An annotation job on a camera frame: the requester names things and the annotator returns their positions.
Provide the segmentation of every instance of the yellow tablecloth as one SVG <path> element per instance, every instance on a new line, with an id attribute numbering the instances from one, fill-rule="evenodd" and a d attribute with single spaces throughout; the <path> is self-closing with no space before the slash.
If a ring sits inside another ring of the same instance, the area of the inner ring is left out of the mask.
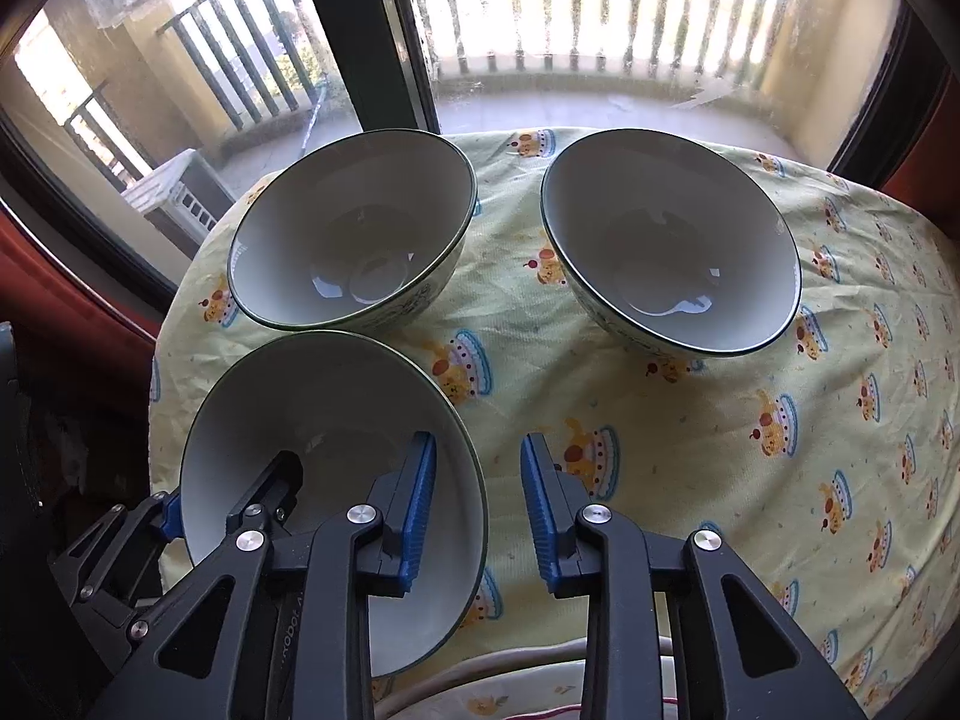
<path id="1" fill-rule="evenodd" d="M 750 356 L 653 359 L 590 321 L 541 228 L 544 169 L 589 132 L 450 139 L 475 167 L 480 209 L 450 284 L 381 340 L 435 375 L 464 418 L 486 475 L 490 552 L 464 626 L 395 681 L 584 635 L 584 602 L 553 600 L 536 574 L 517 456 L 521 437 L 537 430 L 597 499 L 642 527 L 686 536 L 709 523 L 722 533 L 873 714 L 960 607 L 957 252 L 883 194 L 711 146 L 784 213 L 803 263 L 803 304 L 779 341 Z M 214 382 L 280 335 L 238 311 L 224 276 L 237 223 L 272 177 L 211 232 L 160 331 L 155 490 L 176 488 L 187 431 Z M 472 383 L 464 359 L 478 374 Z M 184 549 L 168 550 L 168 581 L 188 569 Z"/>

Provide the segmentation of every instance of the glass pane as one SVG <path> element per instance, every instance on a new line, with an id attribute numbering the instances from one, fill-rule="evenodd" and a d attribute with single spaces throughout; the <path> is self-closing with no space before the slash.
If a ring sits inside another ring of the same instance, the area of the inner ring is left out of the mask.
<path id="1" fill-rule="evenodd" d="M 361 129 L 310 0 L 48 0 L 0 107 L 174 282 L 263 175 Z"/>
<path id="2" fill-rule="evenodd" d="M 827 167 L 899 0 L 414 0 L 444 132 L 649 127 Z"/>

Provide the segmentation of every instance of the orange wall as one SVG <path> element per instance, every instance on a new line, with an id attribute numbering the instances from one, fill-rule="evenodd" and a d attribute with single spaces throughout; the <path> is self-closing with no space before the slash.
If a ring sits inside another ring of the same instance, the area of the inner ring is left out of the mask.
<path id="1" fill-rule="evenodd" d="M 960 241 L 960 83 L 952 77 L 930 123 L 883 191 Z"/>

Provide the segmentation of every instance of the metal screw cap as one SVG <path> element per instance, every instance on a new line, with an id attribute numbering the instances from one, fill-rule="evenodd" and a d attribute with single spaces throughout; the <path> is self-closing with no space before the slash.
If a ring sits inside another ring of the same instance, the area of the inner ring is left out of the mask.
<path id="1" fill-rule="evenodd" d="M 237 536 L 237 549 L 241 552 L 256 552 L 263 546 L 263 533 L 260 531 L 243 531 Z"/>
<path id="2" fill-rule="evenodd" d="M 137 620 L 130 627 L 130 637 L 134 641 L 139 641 L 147 635 L 148 630 L 150 630 L 150 626 L 147 625 L 146 620 Z"/>
<path id="3" fill-rule="evenodd" d="M 354 506 L 347 512 L 347 519 L 357 525 L 363 525 L 366 522 L 372 522 L 376 518 L 376 509 L 368 503 L 362 503 Z"/>
<path id="4" fill-rule="evenodd" d="M 613 517 L 611 511 L 602 504 L 592 503 L 589 506 L 584 506 L 584 519 L 594 525 L 603 525 L 605 522 L 610 522 L 611 517 Z"/>
<path id="5" fill-rule="evenodd" d="M 693 533 L 693 543 L 701 549 L 707 550 L 707 552 L 712 552 L 715 549 L 720 549 L 723 539 L 713 531 L 697 531 Z"/>

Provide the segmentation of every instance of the white ceramic bowl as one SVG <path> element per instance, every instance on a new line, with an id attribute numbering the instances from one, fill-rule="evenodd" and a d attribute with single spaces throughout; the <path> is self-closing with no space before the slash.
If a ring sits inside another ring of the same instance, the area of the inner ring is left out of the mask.
<path id="1" fill-rule="evenodd" d="M 579 302 L 656 354 L 733 356 L 800 303 L 784 218 L 745 172 L 675 135 L 596 132 L 544 175 L 544 226 Z"/>
<path id="2" fill-rule="evenodd" d="M 414 129 L 363 132 L 267 186 L 230 246 L 230 291 L 281 330 L 371 330 L 443 290 L 476 204 L 464 153 Z"/>
<path id="3" fill-rule="evenodd" d="M 190 559 L 224 538 L 227 513 L 281 449 L 296 452 L 304 486 L 292 533 L 367 499 L 398 469 L 416 430 L 437 439 L 437 479 L 421 571 L 402 599 L 371 598 L 373 675 L 425 658 L 456 630 L 487 552 L 487 498 L 467 430 L 419 367 L 378 341 L 340 331 L 278 338 L 213 386 L 184 448 L 181 503 Z"/>

